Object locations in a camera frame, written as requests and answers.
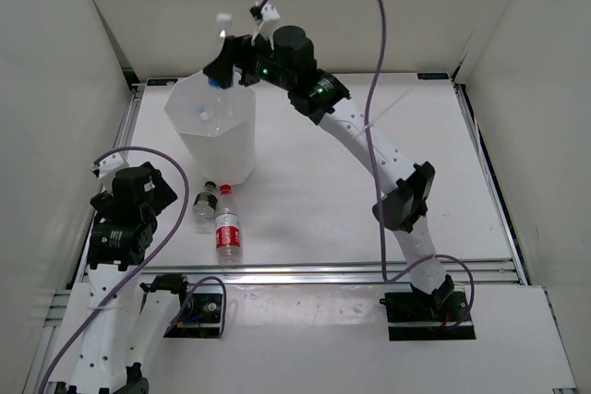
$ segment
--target robotic arm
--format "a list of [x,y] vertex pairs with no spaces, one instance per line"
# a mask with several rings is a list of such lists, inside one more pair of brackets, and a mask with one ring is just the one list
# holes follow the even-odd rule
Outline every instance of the robotic arm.
[[[241,71],[241,85],[264,80],[286,90],[298,112],[336,137],[372,173],[363,114],[351,100],[349,90],[335,76],[318,68],[314,44],[304,30],[285,26],[273,32],[279,14],[269,4],[253,6],[250,12],[258,25],[254,34],[225,36],[220,54],[203,73],[226,89],[232,86],[237,68]],[[382,204],[386,228],[394,233],[408,264],[434,256],[426,204],[434,168],[428,162],[414,163],[376,128],[370,131],[385,195]],[[373,212],[377,217],[377,206]],[[410,276],[413,292],[433,312],[453,292],[451,277],[435,257],[414,268]]]

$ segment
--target plastic jug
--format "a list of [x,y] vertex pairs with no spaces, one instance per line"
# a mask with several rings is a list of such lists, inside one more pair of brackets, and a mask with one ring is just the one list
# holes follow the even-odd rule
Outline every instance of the plastic jug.
[[178,81],[164,107],[206,179],[238,185],[255,167],[255,92],[238,85],[222,90],[199,71]]

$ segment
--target water bottle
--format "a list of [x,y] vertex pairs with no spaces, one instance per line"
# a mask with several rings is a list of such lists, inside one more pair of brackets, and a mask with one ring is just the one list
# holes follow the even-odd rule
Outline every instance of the water bottle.
[[239,263],[242,259],[240,227],[232,187],[220,186],[222,195],[215,209],[215,249],[220,265]]
[[214,182],[206,182],[193,204],[193,216],[200,231],[210,232],[220,193]]

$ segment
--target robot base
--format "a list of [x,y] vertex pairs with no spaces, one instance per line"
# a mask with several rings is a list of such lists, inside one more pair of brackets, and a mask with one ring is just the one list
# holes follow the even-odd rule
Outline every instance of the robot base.
[[470,316],[449,328],[464,316],[464,292],[453,292],[434,315],[413,293],[386,293],[380,303],[386,306],[390,341],[476,339]]

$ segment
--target white table surface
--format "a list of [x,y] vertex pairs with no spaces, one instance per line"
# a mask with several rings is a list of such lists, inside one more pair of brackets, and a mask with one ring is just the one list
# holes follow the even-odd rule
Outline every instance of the white table surface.
[[[363,109],[371,75],[340,75]],[[376,123],[386,137],[416,162],[430,161],[437,171],[429,206],[429,228],[440,253],[463,259],[511,258],[498,214],[449,80],[418,80],[415,74],[384,74],[376,89],[372,115],[414,87]],[[163,111],[172,87],[147,87],[132,144],[161,149],[186,169],[191,203],[204,179]],[[234,187],[245,264],[374,262],[380,259],[378,224],[371,213],[375,192],[369,173],[331,135],[296,112],[286,93],[259,84],[257,92],[257,166]],[[130,153],[129,160],[150,160],[178,192],[175,170],[151,155]],[[159,218],[158,242],[174,223],[180,203]],[[403,255],[388,233],[388,259]],[[213,234],[200,234],[188,213],[171,243],[152,266],[215,265]]]
[[[230,286],[224,337],[163,340],[146,375],[150,393],[551,394],[574,387],[542,289],[478,285],[476,340],[391,342],[378,303],[384,288]],[[88,284],[74,286],[55,350],[86,316],[88,294]],[[68,380],[78,354],[79,341],[52,380]]]

